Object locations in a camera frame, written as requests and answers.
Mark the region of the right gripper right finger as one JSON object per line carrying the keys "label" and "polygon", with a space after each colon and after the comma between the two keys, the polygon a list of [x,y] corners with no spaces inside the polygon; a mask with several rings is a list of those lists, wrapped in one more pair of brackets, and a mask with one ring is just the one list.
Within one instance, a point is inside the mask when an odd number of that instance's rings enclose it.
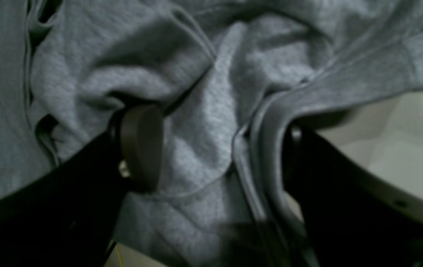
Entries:
{"label": "right gripper right finger", "polygon": [[423,267],[421,198],[298,124],[288,128],[282,163],[322,267]]}

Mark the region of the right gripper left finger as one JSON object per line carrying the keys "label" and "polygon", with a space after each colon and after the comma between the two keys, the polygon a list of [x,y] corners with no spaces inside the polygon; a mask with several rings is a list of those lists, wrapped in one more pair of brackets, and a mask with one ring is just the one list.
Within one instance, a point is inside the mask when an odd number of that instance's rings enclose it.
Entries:
{"label": "right gripper left finger", "polygon": [[0,200],[0,267],[102,267],[125,196],[158,185],[163,114],[115,113],[67,162]]}

